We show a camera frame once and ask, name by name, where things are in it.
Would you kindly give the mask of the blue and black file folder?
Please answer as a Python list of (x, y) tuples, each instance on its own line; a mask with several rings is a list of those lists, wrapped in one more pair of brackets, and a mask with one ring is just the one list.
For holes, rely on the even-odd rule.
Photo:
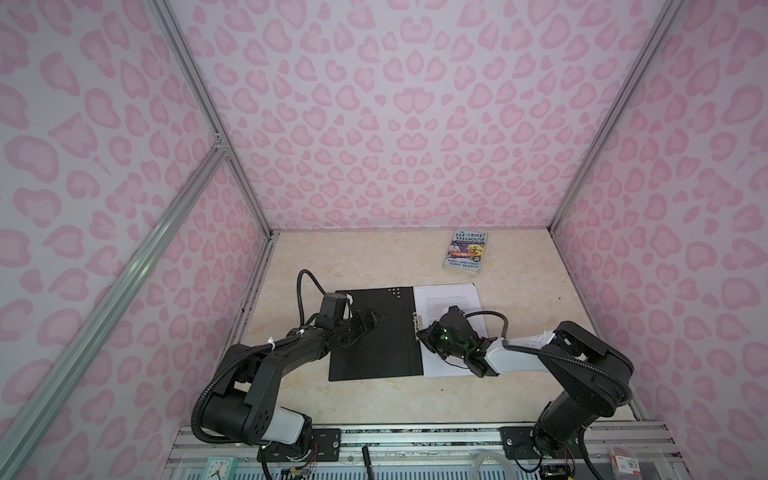
[(331, 352), (331, 382), (421, 376), (424, 374), (420, 343), (413, 315), (411, 286), (358, 289), (346, 292), (352, 307), (370, 307), (380, 317), (378, 325), (354, 344)]

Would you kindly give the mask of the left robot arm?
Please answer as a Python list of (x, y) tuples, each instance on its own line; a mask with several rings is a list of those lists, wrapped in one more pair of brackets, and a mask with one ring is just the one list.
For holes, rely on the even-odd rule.
[(229, 347), (192, 408), (193, 435), (214, 445), (282, 444), (308, 449), (311, 418), (277, 406), (283, 377), (353, 345), (382, 320), (370, 306), (356, 308), (347, 294), (327, 293), (320, 311), (286, 337), (258, 346)]

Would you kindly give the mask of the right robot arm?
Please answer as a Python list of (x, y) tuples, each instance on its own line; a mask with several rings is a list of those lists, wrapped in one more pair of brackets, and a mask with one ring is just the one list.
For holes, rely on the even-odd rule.
[(563, 321), (539, 336), (514, 339), (507, 337), (509, 326), (500, 312), (450, 306), (415, 336), (430, 354), (445, 363), (458, 360), (478, 378), (549, 372), (562, 391), (548, 402), (523, 441), (539, 456), (565, 453), (593, 422), (613, 416), (633, 399), (632, 362), (579, 324)]

